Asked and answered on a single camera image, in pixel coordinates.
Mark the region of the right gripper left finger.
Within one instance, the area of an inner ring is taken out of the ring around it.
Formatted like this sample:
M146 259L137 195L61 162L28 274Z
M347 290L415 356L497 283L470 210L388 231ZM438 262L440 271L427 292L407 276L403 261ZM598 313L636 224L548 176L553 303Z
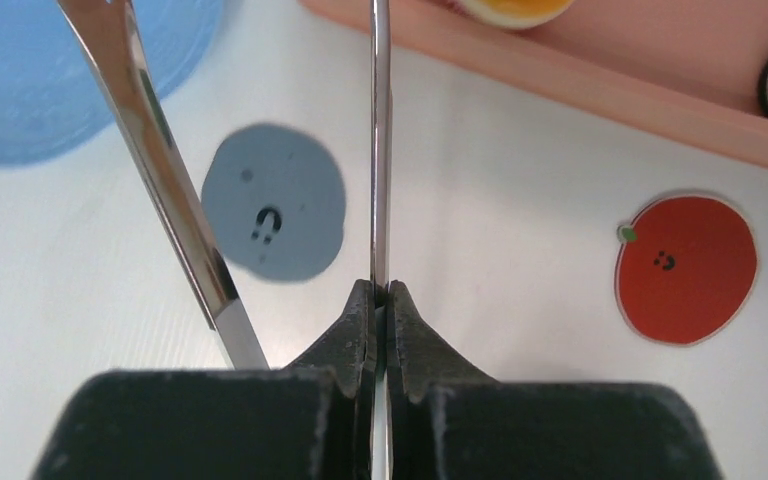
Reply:
M113 370L72 396L35 479L367 479L374 288L276 370Z

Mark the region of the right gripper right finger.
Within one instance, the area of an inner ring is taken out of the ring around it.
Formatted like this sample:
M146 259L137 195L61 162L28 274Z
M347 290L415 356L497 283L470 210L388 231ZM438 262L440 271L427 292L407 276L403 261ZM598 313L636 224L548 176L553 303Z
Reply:
M387 373L395 479L718 479L690 405L656 383L503 382L390 285Z

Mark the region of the blue three-tier cake stand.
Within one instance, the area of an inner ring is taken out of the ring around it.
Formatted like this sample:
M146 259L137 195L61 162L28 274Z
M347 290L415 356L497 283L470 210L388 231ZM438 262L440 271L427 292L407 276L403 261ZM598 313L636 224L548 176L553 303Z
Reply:
M192 75L216 35L221 1L136 1L159 98ZM47 161L114 118L54 1L0 1L0 167Z

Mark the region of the metal serving tongs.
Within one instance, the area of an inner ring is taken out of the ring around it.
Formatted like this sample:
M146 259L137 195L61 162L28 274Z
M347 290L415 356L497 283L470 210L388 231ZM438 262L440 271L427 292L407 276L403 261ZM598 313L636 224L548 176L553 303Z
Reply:
M93 71L190 287L227 363L238 369L268 363L156 96L134 8L129 1L58 4ZM362 413L362 471L393 476L387 384L387 300L392 147L391 25L386 1L370 4L371 233L374 325L367 330L364 368L373 404Z

